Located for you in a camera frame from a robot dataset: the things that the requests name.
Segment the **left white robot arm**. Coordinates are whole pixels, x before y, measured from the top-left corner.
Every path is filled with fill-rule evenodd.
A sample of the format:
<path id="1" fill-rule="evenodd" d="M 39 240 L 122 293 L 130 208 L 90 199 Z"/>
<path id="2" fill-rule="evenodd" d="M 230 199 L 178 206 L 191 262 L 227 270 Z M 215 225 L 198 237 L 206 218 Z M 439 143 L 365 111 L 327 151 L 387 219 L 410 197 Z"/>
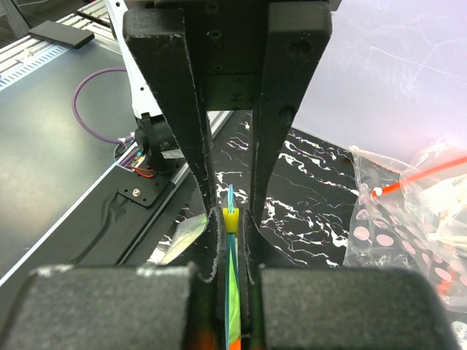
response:
<path id="1" fill-rule="evenodd" d="M 131 84 L 136 139 L 156 171 L 168 127 L 217 204 L 208 114 L 252 114 L 250 213 L 260 220 L 279 152 L 329 43 L 338 1 L 108 1 Z"/>

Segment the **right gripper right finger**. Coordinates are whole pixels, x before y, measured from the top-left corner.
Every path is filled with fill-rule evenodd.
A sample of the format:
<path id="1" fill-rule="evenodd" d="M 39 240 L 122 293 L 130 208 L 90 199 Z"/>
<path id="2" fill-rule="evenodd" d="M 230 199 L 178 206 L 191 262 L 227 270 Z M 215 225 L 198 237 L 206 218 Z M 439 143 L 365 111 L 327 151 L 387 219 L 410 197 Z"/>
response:
<path id="1" fill-rule="evenodd" d="M 441 302 L 397 268 L 300 268 L 239 215 L 243 349 L 457 349 Z"/>

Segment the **orange carrot toy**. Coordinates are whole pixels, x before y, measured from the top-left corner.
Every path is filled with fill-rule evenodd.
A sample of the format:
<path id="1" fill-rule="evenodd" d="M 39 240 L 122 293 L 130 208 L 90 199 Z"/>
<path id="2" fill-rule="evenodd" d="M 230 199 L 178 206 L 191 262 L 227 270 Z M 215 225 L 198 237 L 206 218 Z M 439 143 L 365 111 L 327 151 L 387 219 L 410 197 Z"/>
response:
<path id="1" fill-rule="evenodd" d="M 186 336 L 187 349 L 266 349 L 263 326 L 242 332 L 239 324 L 224 321 L 196 324 Z"/>

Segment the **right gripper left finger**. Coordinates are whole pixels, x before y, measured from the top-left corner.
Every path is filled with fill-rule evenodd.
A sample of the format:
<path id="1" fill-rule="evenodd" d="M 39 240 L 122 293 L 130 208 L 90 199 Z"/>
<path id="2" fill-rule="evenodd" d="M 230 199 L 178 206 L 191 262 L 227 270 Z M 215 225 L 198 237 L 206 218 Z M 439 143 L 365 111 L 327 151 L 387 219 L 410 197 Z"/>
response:
<path id="1" fill-rule="evenodd" d="M 26 279 L 1 331 L 3 349 L 221 349 L 220 239 L 204 232 L 167 265 L 49 265 Z"/>

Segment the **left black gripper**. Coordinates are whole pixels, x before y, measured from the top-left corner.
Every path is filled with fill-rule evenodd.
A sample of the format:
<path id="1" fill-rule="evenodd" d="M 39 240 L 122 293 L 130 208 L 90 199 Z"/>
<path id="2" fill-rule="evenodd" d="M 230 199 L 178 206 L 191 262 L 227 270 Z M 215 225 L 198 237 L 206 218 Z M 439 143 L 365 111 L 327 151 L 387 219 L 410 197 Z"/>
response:
<path id="1" fill-rule="evenodd" d="M 206 108 L 253 109 L 250 212 L 261 218 L 269 180 L 331 38 L 339 2 L 155 1 L 154 7 L 128 10 L 123 36 L 205 211 L 216 205 Z"/>

